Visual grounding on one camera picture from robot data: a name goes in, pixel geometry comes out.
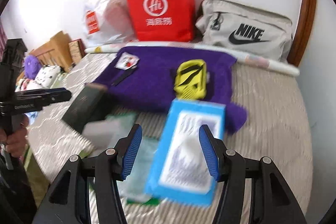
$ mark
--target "purple towel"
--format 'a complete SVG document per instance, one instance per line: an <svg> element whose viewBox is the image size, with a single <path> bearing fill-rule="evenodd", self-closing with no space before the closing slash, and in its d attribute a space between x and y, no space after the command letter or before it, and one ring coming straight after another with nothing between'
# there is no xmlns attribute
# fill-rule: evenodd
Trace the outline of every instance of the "purple towel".
<svg viewBox="0 0 336 224"><path fill-rule="evenodd" d="M112 86L124 72L114 67L123 52L140 58L138 68L120 84ZM204 60L210 73L204 100L225 104L226 129L229 133L238 131L244 125L247 113L244 108L231 103L231 66L236 59L226 53L179 47L124 47L95 82L106 85L125 107L167 113L176 98L173 89L176 71L183 62L192 59Z"/></svg>

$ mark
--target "purple stuffed toy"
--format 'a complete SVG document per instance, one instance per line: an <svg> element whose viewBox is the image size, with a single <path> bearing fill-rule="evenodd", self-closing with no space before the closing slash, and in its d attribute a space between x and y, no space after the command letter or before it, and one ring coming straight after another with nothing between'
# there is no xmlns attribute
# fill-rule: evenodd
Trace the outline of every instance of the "purple stuffed toy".
<svg viewBox="0 0 336 224"><path fill-rule="evenodd" d="M33 55L28 55L25 58L25 77L34 80L42 65L40 61Z"/></svg>

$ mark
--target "nike swoosh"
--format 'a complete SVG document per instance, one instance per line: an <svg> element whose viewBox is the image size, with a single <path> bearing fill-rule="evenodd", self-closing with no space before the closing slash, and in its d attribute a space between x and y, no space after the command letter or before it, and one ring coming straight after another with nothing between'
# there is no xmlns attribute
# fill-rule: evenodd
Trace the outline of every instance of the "nike swoosh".
<svg viewBox="0 0 336 224"><path fill-rule="evenodd" d="M229 41L234 45L243 45L243 44L250 44L250 43L258 43L258 42L269 42L269 40L256 40L256 39L237 39L235 38L235 30L232 34L229 36Z"/></svg>

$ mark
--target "yellow object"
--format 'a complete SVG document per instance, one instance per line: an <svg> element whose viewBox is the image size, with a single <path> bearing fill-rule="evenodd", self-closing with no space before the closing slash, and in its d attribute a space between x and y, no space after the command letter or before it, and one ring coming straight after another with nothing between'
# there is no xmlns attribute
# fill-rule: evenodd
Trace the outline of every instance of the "yellow object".
<svg viewBox="0 0 336 224"><path fill-rule="evenodd" d="M96 48L94 49L94 52L95 52L95 53L101 53L101 47L96 47Z"/></svg>
<svg viewBox="0 0 336 224"><path fill-rule="evenodd" d="M182 63L175 79L174 91L178 99L198 100L206 95L207 65L202 59Z"/></svg>

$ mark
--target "grey patterned bedsheet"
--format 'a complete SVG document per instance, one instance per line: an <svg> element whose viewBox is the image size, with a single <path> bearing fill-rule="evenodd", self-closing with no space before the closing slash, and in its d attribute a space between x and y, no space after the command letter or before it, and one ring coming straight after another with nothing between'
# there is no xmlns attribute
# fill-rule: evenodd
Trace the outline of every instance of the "grey patterned bedsheet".
<svg viewBox="0 0 336 224"><path fill-rule="evenodd" d="M45 108L30 130L28 140L46 177L53 181L71 155L90 153L92 143L68 128L61 117L87 82L93 81L113 60L114 54L87 55L64 80L71 90L70 102ZM307 210L312 183L311 135L303 99L295 78L242 64L232 67L232 100L248 110L241 130L225 136L225 144L244 157L269 156L291 187L303 212ZM127 112L119 108L116 112ZM159 138L166 116L139 113L144 135ZM122 199L129 224L212 223L222 185L218 184L212 206L183 206L164 200L159 206L128 205ZM248 223L251 184L246 181L241 223ZM95 194L90 193L92 224L98 224Z"/></svg>

